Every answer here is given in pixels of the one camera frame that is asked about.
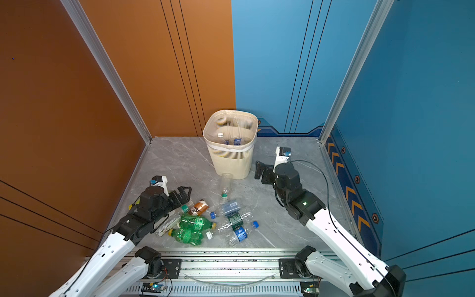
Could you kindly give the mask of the clear bottle green cap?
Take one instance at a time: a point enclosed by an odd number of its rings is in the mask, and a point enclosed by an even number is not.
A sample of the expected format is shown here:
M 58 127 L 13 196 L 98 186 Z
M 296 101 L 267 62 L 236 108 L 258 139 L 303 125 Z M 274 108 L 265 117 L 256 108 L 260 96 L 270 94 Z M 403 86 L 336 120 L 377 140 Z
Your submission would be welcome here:
M 226 204 L 229 199 L 229 195 L 231 192 L 231 183 L 233 180 L 233 175 L 230 173 L 223 173 L 221 175 L 220 180 L 220 191 L 221 191 L 221 198 L 220 198 L 220 205 Z

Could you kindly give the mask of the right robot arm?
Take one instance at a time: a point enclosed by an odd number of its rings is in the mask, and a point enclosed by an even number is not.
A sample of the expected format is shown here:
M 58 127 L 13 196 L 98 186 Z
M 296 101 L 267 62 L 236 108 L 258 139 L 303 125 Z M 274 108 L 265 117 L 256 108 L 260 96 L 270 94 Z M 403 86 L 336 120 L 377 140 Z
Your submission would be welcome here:
M 315 194 L 303 188 L 291 162 L 277 166 L 256 162 L 255 178 L 270 184 L 289 215 L 319 237 L 340 259 L 337 263 L 306 246 L 295 256 L 301 275 L 318 276 L 350 297 L 400 297 L 406 274 L 388 266 L 352 237 Z

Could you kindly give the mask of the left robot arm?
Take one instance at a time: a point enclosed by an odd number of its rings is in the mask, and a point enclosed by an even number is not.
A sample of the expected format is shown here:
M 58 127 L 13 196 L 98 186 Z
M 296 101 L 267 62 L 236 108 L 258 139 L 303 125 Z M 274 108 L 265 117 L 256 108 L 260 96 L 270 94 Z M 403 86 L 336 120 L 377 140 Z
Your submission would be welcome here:
M 158 275 L 163 267 L 162 255 L 151 247 L 144 247 L 119 272 L 105 280 L 124 256 L 167 220 L 171 211 L 190 201 L 191 191 L 192 188 L 181 186 L 167 193 L 164 183 L 149 186 L 112 227 L 87 263 L 51 296 L 118 297 L 146 275 Z

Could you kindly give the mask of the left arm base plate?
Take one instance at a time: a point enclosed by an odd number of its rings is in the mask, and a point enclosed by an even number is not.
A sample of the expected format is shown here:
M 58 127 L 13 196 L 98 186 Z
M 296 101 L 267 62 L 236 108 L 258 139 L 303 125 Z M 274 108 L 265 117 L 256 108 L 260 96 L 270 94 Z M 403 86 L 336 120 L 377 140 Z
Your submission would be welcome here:
M 148 265 L 146 278 L 158 279 L 163 278 L 178 279 L 181 271 L 181 259 L 160 259 L 155 260 Z

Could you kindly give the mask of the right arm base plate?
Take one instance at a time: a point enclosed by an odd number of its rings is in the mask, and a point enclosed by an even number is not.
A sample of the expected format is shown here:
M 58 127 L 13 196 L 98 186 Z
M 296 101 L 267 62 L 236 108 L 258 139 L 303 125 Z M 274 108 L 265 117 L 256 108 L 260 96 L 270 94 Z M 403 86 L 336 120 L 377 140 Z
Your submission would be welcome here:
M 294 259 L 283 258 L 278 260 L 279 273 L 281 279 L 303 279 L 304 277 L 296 267 Z

